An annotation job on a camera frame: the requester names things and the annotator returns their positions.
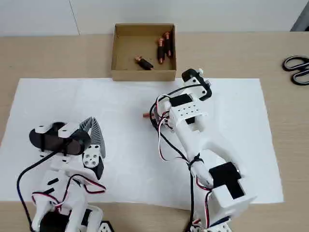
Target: scissors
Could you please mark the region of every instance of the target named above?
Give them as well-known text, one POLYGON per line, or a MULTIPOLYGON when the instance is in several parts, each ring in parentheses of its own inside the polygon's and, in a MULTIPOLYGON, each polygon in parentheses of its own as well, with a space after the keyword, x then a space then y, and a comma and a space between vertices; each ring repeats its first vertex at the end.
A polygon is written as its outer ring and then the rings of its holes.
POLYGON ((308 81, 298 81, 297 80, 298 77, 309 74, 309 58, 308 57, 306 57, 306 56, 291 56, 291 57, 288 57, 282 63, 282 68, 283 68, 283 70, 285 70, 287 72, 296 71, 296 70, 299 71, 299 72, 297 72, 297 73, 295 73, 291 76, 291 81, 295 85, 299 85, 299 86, 309 85, 309 78, 308 78, 308 81), (301 63, 296 64, 294 66, 288 66, 288 63, 291 60, 299 60, 299 61, 301 61, 301 63))

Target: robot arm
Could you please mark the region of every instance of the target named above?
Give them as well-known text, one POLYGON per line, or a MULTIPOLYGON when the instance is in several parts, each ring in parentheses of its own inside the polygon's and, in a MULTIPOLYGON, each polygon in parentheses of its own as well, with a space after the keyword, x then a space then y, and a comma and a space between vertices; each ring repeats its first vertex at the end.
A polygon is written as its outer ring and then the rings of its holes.
MULTIPOLYGON (((204 198, 205 194, 210 196, 209 202, 207 197, 205 201, 196 202, 195 218, 200 219, 200 225, 206 229, 238 216, 256 196, 241 158, 220 134, 209 114, 204 101, 211 97, 212 92, 210 83, 204 81, 201 73, 201 70, 185 71, 182 74, 185 86, 200 85, 188 87, 177 96, 169 96, 168 100, 158 104, 158 109, 160 112, 169 112, 168 125, 184 147, 188 162, 204 150, 210 150, 226 161, 219 166, 209 164, 207 160, 198 161, 190 168, 192 176, 198 180, 196 182, 211 191, 196 191, 204 194, 204 198)), ((154 113, 156 118, 161 118, 157 113, 158 109, 154 113)))
MULTIPOLYGON (((80 124, 56 122, 33 129, 29 138, 42 152, 56 151, 60 144, 68 145, 63 156, 54 156, 38 191, 32 198, 37 206, 32 229, 45 231, 101 231, 103 212, 88 205, 87 193, 104 193, 98 181, 103 174, 105 145, 101 129, 95 118, 80 124), (100 191, 89 191, 86 186, 96 185, 100 191)), ((105 230, 113 231, 110 224, 105 230)))

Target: white wall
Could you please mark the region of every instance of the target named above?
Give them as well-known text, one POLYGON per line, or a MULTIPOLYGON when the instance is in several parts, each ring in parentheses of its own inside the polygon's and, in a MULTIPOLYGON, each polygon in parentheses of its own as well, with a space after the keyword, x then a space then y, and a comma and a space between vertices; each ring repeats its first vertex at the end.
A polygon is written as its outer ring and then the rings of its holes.
MULTIPOLYGON (((71 0, 81 34, 115 23, 175 23, 177 31, 289 31, 308 0, 71 0)), ((0 0, 0 35, 78 34, 69 0, 0 0)))
POLYGON ((78 35, 68 0, 0 0, 0 36, 78 35))

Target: open cardboard box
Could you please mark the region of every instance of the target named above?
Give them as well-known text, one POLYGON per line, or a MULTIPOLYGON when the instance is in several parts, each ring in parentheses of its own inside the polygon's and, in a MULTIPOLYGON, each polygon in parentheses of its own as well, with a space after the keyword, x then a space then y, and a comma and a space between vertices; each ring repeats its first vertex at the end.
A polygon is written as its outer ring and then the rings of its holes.
POLYGON ((173 81, 176 76, 175 26, 173 24, 116 24, 112 51, 114 81, 173 81), (173 57, 157 59, 158 39, 171 31, 173 57), (135 57, 142 56, 154 66, 144 70, 135 57))

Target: wooden table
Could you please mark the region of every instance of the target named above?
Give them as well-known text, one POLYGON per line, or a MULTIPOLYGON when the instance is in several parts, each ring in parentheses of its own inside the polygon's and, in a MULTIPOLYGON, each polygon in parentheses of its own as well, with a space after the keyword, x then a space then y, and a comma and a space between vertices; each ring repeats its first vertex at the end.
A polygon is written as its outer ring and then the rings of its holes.
MULTIPOLYGON (((309 56, 309 33, 177 34, 176 46, 178 76, 201 67, 207 77, 261 79, 285 203, 252 205, 232 229, 308 230, 309 87, 293 85, 281 62, 290 55, 309 56)), ((0 38, 0 138, 20 77, 110 77, 111 56, 111 35, 0 38)), ((181 232, 189 217, 188 211, 151 205, 99 205, 117 232, 181 232)), ((28 231, 21 203, 0 203, 0 231, 28 231)))

